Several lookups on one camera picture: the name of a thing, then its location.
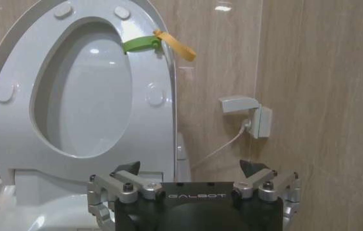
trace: screw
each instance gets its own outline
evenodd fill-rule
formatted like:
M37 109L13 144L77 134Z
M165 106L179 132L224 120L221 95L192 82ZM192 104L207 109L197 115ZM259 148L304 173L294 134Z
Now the screw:
M132 185L132 183L125 183L123 185L123 191L124 191L124 193L132 192L133 189L135 189L135 186Z
M267 190L274 190L274 183L271 181L267 181L263 184L263 188L267 189Z

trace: green plastic clip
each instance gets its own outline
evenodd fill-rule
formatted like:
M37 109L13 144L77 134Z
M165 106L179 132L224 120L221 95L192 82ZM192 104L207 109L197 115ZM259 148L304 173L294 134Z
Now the green plastic clip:
M123 45L124 52L140 51L145 49L159 49L161 40L156 36L145 36L127 41Z

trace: yellow plastic tag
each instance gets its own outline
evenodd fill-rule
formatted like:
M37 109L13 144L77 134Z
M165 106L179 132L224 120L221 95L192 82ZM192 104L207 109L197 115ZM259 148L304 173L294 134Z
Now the yellow plastic tag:
M185 46L183 43L180 43L171 34L168 34L167 32L160 31L159 29L155 30L155 36L164 40L168 45L171 46L171 48L175 50L175 52L189 62L193 61L195 57L196 57L196 53L195 51Z

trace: power cord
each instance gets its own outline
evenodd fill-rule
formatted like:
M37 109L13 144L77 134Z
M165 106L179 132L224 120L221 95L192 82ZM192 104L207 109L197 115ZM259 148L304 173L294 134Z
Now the power cord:
M221 147L219 147L208 156L205 156L203 160L200 160L195 165L192 165L191 169L197 168L209 158L212 158L219 153L220 150L223 150L228 145L231 145L234 141L236 141L238 138L243 135L246 128L250 128L250 127L251 127L251 121L246 119L242 123L239 134L232 138L231 141L228 141Z

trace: toilet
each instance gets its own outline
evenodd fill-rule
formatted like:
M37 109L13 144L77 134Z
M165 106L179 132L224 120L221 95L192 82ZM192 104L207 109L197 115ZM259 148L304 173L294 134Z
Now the toilet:
M0 44L0 231L95 231L87 182L140 161L189 181L172 51L124 52L165 31L148 0L41 0Z

